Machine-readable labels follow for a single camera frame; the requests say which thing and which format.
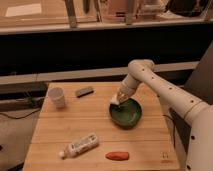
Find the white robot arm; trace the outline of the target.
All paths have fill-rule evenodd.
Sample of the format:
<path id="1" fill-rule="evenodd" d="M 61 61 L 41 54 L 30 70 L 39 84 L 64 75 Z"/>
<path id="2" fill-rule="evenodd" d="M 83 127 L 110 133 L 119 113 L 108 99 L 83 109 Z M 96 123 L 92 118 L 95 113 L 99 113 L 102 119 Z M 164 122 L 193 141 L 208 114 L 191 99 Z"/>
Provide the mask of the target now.
<path id="1" fill-rule="evenodd" d="M 154 73 L 152 60 L 133 60 L 116 94 L 120 104 L 145 83 L 191 126 L 185 171 L 213 171 L 213 105 Z"/>

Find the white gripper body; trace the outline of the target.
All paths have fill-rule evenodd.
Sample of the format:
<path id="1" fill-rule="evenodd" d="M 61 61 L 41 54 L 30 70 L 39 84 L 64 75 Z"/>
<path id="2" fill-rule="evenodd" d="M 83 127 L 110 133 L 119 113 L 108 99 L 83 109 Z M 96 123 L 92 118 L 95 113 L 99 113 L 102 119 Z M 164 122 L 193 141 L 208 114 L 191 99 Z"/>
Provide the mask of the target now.
<path id="1" fill-rule="evenodd" d="M 117 93 L 117 100 L 124 102 L 133 96 L 139 86 L 140 82 L 131 75 L 127 75 L 121 82 Z"/>

